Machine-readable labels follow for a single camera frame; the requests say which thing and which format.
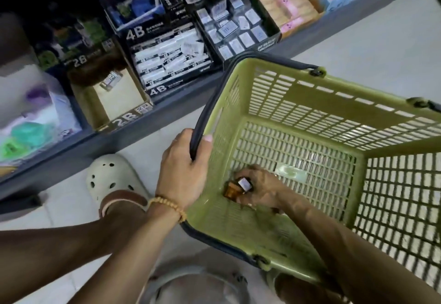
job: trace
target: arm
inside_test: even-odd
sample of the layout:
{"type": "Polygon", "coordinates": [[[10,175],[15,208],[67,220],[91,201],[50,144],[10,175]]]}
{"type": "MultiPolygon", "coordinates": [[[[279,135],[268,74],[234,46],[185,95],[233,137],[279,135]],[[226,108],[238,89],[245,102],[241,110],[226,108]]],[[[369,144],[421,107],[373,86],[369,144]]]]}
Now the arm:
{"type": "MultiPolygon", "coordinates": [[[[201,141],[196,160],[190,158],[192,130],[185,129],[164,152],[156,195],[189,207],[202,192],[212,149],[212,138],[201,141]]],[[[165,237],[180,214],[163,204],[152,204],[145,222],[118,253],[113,254],[75,294],[70,304],[135,303],[148,281],[165,237]]]]}
{"type": "Polygon", "coordinates": [[[335,219],[316,209],[303,195],[285,186],[258,166],[237,177],[249,177],[256,192],[253,202],[283,210],[308,238],[356,304],[441,303],[441,296],[424,281],[335,219]]]}

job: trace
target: forearm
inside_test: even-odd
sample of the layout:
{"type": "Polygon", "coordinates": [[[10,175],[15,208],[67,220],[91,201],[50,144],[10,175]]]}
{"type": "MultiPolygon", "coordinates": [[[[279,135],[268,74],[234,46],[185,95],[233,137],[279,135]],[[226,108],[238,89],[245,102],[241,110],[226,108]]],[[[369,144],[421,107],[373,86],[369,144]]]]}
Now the forearm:
{"type": "Polygon", "coordinates": [[[76,293],[70,304],[135,303],[146,284],[163,241],[179,220],[173,209],[153,204],[146,222],[76,293]]]}
{"type": "Polygon", "coordinates": [[[293,191],[278,194],[282,210],[296,223],[357,304],[440,303],[439,296],[394,259],[317,210],[293,191]]]}

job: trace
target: fingernail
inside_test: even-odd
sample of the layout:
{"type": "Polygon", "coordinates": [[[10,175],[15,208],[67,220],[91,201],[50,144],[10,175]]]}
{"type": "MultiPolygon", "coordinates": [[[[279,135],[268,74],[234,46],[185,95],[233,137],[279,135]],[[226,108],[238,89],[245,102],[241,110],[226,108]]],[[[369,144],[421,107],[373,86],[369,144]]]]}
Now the fingernail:
{"type": "Polygon", "coordinates": [[[205,135],[202,139],[211,143],[213,141],[213,135],[205,135]]]}

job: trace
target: hand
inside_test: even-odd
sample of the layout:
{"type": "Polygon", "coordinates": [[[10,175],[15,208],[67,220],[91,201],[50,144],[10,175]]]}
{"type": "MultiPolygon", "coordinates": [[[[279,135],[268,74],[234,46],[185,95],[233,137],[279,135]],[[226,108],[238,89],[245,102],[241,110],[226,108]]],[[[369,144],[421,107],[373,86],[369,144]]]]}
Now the hand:
{"type": "Polygon", "coordinates": [[[238,198],[238,203],[251,206],[259,204],[281,209],[278,193],[290,191],[290,189],[277,176],[259,165],[250,165],[235,174],[236,179],[241,177],[251,180],[254,191],[241,195],[238,198]]]}
{"type": "Polygon", "coordinates": [[[156,196],[161,196],[187,209],[201,195],[207,179],[208,160],[212,150],[212,135],[202,138],[196,160],[190,157],[193,129],[184,129],[162,155],[156,196]]]}

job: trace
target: small bottle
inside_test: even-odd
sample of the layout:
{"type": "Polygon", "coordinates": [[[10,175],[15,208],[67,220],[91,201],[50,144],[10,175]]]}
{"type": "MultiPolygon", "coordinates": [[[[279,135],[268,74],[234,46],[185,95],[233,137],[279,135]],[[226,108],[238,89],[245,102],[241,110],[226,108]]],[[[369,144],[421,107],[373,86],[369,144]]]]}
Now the small bottle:
{"type": "Polygon", "coordinates": [[[242,177],[237,180],[231,180],[228,183],[224,196],[229,200],[236,202],[240,195],[251,190],[253,190],[253,185],[250,180],[242,177]]]}

